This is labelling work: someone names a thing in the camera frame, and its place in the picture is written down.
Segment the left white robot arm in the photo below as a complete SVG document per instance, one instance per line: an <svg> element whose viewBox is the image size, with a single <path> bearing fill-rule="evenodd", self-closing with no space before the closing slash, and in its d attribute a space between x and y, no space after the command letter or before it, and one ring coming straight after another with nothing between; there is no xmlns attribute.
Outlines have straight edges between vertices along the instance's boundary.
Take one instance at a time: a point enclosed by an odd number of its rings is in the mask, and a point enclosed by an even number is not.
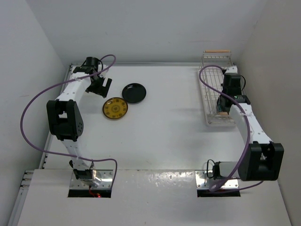
<svg viewBox="0 0 301 226"><path fill-rule="evenodd" d="M102 61L96 57L87 57L81 66L73 70L72 81L61 95L47 102L50 133L64 144L71 155L69 164L75 178L93 188L100 185L101 177L97 175L94 163L83 156L79 138L84 131L84 122L78 105L84 93L92 92L107 97L112 80L106 80L105 75Z"/></svg>

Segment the blue floral green plate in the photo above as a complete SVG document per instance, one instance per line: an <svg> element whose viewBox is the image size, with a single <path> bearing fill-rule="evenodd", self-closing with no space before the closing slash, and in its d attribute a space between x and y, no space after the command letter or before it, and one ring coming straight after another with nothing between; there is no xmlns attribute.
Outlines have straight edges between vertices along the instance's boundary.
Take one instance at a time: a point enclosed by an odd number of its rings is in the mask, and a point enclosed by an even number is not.
<svg viewBox="0 0 301 226"><path fill-rule="evenodd" d="M222 107L221 107L221 104L220 104L220 99L217 99L216 110L217 110L218 113L222 112Z"/></svg>

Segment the yellow patterned plate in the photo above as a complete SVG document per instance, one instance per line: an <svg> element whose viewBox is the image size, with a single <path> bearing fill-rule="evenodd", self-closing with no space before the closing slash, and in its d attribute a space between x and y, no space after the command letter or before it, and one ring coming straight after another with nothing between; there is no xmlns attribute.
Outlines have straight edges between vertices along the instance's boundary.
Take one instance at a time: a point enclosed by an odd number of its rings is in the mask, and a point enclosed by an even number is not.
<svg viewBox="0 0 301 226"><path fill-rule="evenodd" d="M110 120L118 120L126 115L128 111L128 103L120 97L108 99L102 108L103 114Z"/></svg>

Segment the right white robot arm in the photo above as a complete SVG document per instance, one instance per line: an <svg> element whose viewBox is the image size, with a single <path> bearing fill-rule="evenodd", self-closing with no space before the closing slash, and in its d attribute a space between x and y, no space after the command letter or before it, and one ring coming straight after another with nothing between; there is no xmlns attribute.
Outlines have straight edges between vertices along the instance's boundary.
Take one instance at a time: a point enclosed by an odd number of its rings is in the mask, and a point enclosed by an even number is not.
<svg viewBox="0 0 301 226"><path fill-rule="evenodd" d="M247 147L246 154L233 177L242 181L275 181L278 179L284 148L274 143L257 121L249 98L242 94L241 76L224 73L222 93L234 99L239 106L224 95L217 105L220 112L226 112L234 120Z"/></svg>

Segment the black plate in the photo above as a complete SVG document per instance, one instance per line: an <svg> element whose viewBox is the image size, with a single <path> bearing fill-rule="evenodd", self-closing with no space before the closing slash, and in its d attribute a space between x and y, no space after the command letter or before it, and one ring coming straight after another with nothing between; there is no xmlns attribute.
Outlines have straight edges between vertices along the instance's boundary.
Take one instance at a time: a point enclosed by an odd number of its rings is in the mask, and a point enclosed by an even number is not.
<svg viewBox="0 0 301 226"><path fill-rule="evenodd" d="M146 88L140 83L130 83L122 90L122 97L130 104L137 104L146 97Z"/></svg>

